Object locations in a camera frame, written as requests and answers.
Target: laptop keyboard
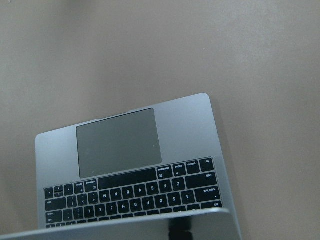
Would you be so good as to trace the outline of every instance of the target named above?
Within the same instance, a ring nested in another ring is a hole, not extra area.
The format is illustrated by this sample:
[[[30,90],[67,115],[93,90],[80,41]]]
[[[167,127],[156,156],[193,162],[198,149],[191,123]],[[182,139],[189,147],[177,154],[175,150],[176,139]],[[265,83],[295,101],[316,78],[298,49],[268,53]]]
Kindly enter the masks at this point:
[[[47,228],[222,208],[212,158],[44,189]]]

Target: space bar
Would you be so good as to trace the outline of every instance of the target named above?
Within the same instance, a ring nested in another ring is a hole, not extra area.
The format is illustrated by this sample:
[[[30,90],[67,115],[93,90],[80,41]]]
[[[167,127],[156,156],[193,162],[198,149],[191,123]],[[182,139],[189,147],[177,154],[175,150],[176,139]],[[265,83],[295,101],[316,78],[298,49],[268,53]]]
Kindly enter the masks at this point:
[[[106,176],[98,179],[99,190],[112,189],[126,185],[140,184],[157,180],[155,168]]]

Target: black keyboard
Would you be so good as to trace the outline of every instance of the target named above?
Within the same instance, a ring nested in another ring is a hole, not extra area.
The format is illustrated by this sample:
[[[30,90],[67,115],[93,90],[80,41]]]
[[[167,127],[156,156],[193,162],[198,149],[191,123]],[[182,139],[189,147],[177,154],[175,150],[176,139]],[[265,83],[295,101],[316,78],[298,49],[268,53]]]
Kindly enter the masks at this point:
[[[212,158],[44,189],[46,227],[222,208]]]

